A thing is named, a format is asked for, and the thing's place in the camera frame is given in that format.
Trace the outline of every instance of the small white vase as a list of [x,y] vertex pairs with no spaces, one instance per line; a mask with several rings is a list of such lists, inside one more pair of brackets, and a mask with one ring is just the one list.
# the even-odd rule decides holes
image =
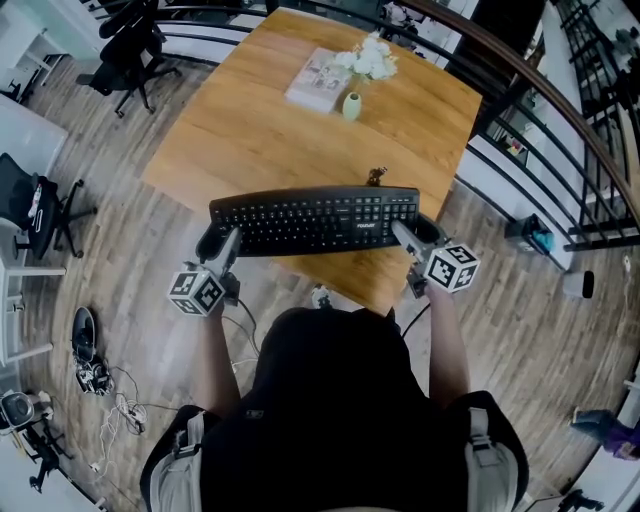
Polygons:
[[347,121],[355,121],[362,110],[362,96],[357,92],[350,92],[342,104],[342,116]]

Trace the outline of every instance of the chair base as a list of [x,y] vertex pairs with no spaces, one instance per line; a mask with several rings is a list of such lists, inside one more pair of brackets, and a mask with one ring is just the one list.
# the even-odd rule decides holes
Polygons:
[[[152,63],[148,66],[149,67],[155,67],[155,65]],[[131,87],[126,93],[125,95],[120,99],[120,101],[118,102],[118,105],[116,106],[116,109],[114,110],[115,114],[122,119],[124,117],[124,112],[122,111],[122,107],[124,106],[124,104],[129,100],[129,98],[131,96],[133,96],[133,93],[136,91],[136,89],[138,90],[138,92],[140,93],[140,98],[142,99],[142,104],[144,105],[144,108],[147,109],[147,112],[149,112],[149,114],[155,114],[156,109],[155,107],[151,107],[149,106],[149,100],[147,99],[147,91],[144,88],[144,85],[149,81],[149,80],[153,80],[154,78],[160,78],[161,76],[165,76],[168,75],[170,73],[173,73],[175,76],[180,77],[182,76],[182,73],[180,72],[180,70],[176,67],[171,67],[168,69],[163,69],[162,71],[153,71],[151,73],[144,73],[144,78],[143,80],[140,81],[140,83],[138,83],[137,85]]]
[[[59,217],[58,223],[56,226],[56,233],[53,241],[53,249],[55,251],[61,251],[62,246],[60,245],[60,239],[64,235],[67,243],[69,244],[69,248],[71,249],[71,254],[73,254],[74,258],[82,258],[84,256],[83,251],[76,251],[76,248],[73,244],[73,237],[71,236],[71,230],[69,229],[69,225],[83,217],[87,217],[89,215],[96,215],[98,213],[97,208],[90,208],[88,210],[79,212],[79,213],[71,213],[71,206],[73,204],[73,199],[76,194],[76,190],[84,187],[84,181],[78,180],[73,184],[71,189],[71,193],[64,199],[58,201],[59,208]],[[21,250],[31,249],[31,244],[29,243],[20,243],[16,237],[13,237],[13,256],[15,259],[18,259]]]

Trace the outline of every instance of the white flower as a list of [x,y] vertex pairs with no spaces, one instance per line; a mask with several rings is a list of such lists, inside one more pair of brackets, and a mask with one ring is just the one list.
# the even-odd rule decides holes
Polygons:
[[379,41],[379,37],[380,34],[372,32],[362,44],[355,45],[352,51],[338,53],[334,59],[335,64],[373,80],[392,77],[398,71],[395,64],[397,57],[391,55],[389,45]]
[[357,60],[358,56],[353,52],[340,52],[338,55],[336,55],[334,62],[338,66],[352,69]]
[[369,61],[372,66],[374,64],[381,64],[383,59],[380,52],[371,48],[365,48],[364,50],[362,50],[360,52],[360,58]]
[[368,75],[371,73],[371,61],[359,57],[356,63],[353,65],[353,71],[361,75]]
[[363,50],[371,50],[374,52],[378,51],[378,39],[376,37],[372,37],[372,34],[369,34],[364,42],[362,43]]
[[389,76],[387,67],[383,62],[376,63],[371,67],[371,78],[374,80],[384,80]]
[[385,57],[391,55],[391,49],[389,48],[389,45],[387,43],[383,43],[382,41],[378,43],[378,51]]

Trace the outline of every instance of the black cable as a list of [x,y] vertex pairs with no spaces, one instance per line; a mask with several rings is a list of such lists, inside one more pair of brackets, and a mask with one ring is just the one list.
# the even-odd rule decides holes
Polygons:
[[411,329],[413,327],[413,324],[415,324],[418,319],[423,315],[423,313],[429,309],[429,307],[431,307],[431,302],[429,302],[425,307],[422,308],[422,310],[420,311],[420,313],[418,313],[415,318],[413,320],[411,320],[411,322],[409,323],[409,325],[407,325],[407,328],[404,330],[404,332],[402,333],[402,339],[404,339],[404,337],[407,335],[407,333],[409,332],[409,329]]
[[256,356],[259,356],[260,350],[258,350],[258,345],[256,343],[256,331],[258,330],[258,323],[256,322],[256,319],[253,317],[253,314],[251,313],[251,311],[249,311],[249,308],[247,307],[247,305],[244,302],[242,302],[242,299],[238,299],[238,304],[240,304],[244,308],[244,310],[247,312],[247,315],[249,315],[251,322],[253,323],[253,335],[251,336],[251,338],[249,338],[249,342],[251,343],[251,346],[253,347],[253,351],[256,353]]

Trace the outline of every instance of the book cover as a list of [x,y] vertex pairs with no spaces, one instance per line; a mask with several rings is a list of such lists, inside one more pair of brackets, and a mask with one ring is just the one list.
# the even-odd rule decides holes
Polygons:
[[333,64],[336,53],[316,48],[287,89],[288,101],[329,113],[351,80],[351,72]]

